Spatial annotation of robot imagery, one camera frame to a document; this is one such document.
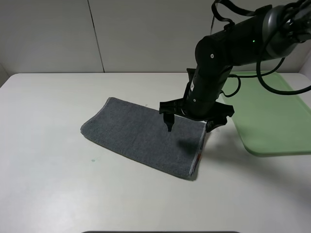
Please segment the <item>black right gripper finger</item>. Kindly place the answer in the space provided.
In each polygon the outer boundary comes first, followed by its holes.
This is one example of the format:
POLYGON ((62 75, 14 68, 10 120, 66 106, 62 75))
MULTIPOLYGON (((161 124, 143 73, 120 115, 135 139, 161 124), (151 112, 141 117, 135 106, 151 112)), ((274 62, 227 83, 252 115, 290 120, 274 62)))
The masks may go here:
POLYGON ((163 114, 163 121, 168 128, 168 132, 171 132, 174 125, 174 114, 163 114))
POLYGON ((224 126, 227 124, 227 119, 226 118, 215 118, 208 120, 206 122, 206 133, 209 133, 213 131, 214 129, 224 126))

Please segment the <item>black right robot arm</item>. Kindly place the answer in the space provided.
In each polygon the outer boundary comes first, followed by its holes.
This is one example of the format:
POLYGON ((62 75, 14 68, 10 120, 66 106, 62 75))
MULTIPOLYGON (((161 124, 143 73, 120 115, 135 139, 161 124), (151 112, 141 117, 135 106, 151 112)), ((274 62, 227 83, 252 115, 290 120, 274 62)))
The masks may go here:
POLYGON ((309 87, 296 91, 280 91, 263 80, 261 63, 279 59, 281 62, 295 47, 311 38, 311 3, 299 0, 287 5, 263 6, 248 11, 229 0, 214 1, 213 16, 224 22, 222 31, 203 37, 196 45, 195 69, 187 70, 189 81, 180 99, 161 102, 159 112, 169 131, 175 116, 203 121, 206 132, 227 123, 234 108, 217 102, 233 67, 256 65, 256 78, 269 92, 278 95, 298 95, 309 87))

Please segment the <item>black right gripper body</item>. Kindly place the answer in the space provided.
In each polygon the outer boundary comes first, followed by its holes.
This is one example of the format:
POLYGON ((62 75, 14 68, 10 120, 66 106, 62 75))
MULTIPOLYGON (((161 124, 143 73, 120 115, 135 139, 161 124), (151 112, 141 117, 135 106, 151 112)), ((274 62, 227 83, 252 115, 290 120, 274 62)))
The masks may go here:
POLYGON ((193 121, 208 121, 215 118, 232 117, 234 108, 232 105, 222 104, 216 101, 217 97, 185 97, 181 99, 161 102, 160 114, 174 114, 193 121))

